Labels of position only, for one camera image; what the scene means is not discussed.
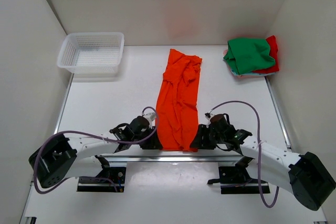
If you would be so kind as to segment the orange t shirt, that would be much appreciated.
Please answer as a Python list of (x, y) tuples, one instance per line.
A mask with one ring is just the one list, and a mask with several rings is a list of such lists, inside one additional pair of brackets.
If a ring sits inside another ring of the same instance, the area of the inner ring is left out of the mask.
[(171, 49), (157, 98), (157, 135), (164, 151), (197, 152), (197, 98), (202, 58)]

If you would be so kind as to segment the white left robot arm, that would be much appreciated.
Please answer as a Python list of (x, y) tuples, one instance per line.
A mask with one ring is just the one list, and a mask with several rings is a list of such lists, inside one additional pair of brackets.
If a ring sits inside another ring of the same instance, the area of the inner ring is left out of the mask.
[(158, 136), (158, 124), (156, 114), (147, 113), (131, 123), (117, 125), (106, 134), (62, 131), (52, 135), (28, 159), (36, 191), (47, 194), (72, 177), (106, 180), (110, 168), (104, 155), (151, 142)]

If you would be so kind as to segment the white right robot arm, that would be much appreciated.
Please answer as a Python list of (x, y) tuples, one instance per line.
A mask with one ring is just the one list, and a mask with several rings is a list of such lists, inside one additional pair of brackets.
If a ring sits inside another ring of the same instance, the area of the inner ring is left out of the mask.
[(290, 192), (310, 210), (319, 210), (335, 190), (335, 180), (317, 155), (293, 153), (266, 142), (259, 143), (250, 132), (235, 129), (228, 114), (211, 115), (208, 124), (199, 125), (190, 147), (213, 150), (219, 144), (242, 156), (235, 169), (239, 181), (260, 178)]

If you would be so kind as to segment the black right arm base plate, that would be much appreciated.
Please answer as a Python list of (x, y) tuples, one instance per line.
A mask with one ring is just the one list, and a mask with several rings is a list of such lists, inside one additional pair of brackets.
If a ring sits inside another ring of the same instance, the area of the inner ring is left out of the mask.
[(222, 195), (259, 194), (258, 180), (247, 172), (252, 158), (242, 157), (235, 162), (218, 164), (218, 178), (209, 179), (207, 185), (220, 185)]

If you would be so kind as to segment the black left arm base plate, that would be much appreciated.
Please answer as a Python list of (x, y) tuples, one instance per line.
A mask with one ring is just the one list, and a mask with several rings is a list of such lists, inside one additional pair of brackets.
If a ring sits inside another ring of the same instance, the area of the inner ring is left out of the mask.
[(106, 161), (95, 177), (84, 176), (78, 179), (77, 192), (123, 193), (127, 164)]

